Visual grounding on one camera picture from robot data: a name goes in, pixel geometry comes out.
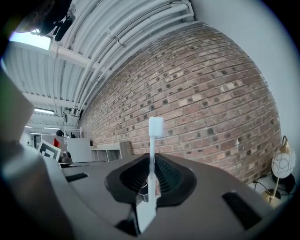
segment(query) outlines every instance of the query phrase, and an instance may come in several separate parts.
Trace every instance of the lamp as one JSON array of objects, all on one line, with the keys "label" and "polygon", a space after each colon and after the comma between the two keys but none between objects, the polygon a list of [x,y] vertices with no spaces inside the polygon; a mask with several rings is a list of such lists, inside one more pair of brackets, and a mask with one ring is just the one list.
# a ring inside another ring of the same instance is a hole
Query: lamp
[{"label": "lamp", "polygon": [[272,206],[279,205],[279,200],[276,198],[280,193],[277,191],[279,179],[288,177],[296,165],[296,153],[289,146],[286,136],[282,138],[282,146],[275,152],[272,159],[272,172],[277,178],[275,189],[269,189],[269,192],[264,192],[264,197]]}]

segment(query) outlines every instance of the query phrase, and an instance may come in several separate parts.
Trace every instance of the ceiling light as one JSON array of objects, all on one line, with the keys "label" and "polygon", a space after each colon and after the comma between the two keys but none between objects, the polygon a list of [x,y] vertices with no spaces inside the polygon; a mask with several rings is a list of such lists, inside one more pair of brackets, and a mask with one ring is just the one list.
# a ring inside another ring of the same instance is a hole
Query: ceiling light
[{"label": "ceiling light", "polygon": [[35,111],[35,112],[40,112],[40,113],[54,114],[54,111],[52,111],[52,110],[47,110],[47,109],[43,109],[43,108],[36,108],[34,111]]},{"label": "ceiling light", "polygon": [[38,35],[31,34],[30,32],[14,32],[10,36],[9,40],[13,42],[25,43],[46,50],[49,50],[51,45],[51,38],[46,36],[40,37]]},{"label": "ceiling light", "polygon": [[44,129],[60,130],[60,128],[59,128],[59,127],[44,127]]}]

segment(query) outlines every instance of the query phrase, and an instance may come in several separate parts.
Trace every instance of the white toothbrush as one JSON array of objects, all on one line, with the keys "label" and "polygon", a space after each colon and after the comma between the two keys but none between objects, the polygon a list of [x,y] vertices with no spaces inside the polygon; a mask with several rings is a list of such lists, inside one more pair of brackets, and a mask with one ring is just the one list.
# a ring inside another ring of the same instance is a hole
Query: white toothbrush
[{"label": "white toothbrush", "polygon": [[155,206],[155,169],[154,169],[154,145],[155,139],[164,136],[164,118],[150,117],[149,118],[149,136],[150,136],[150,164],[148,177],[148,197],[149,203]]}]

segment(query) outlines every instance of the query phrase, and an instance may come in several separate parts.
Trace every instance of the lamp shade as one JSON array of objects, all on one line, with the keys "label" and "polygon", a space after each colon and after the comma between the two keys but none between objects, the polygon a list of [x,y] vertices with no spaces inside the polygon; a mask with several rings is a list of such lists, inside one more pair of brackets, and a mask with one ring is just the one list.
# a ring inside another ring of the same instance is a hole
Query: lamp shade
[{"label": "lamp shade", "polygon": [[296,165],[296,153],[289,147],[287,138],[285,143],[275,152],[272,160],[272,171],[278,178],[286,178],[290,175]]}]

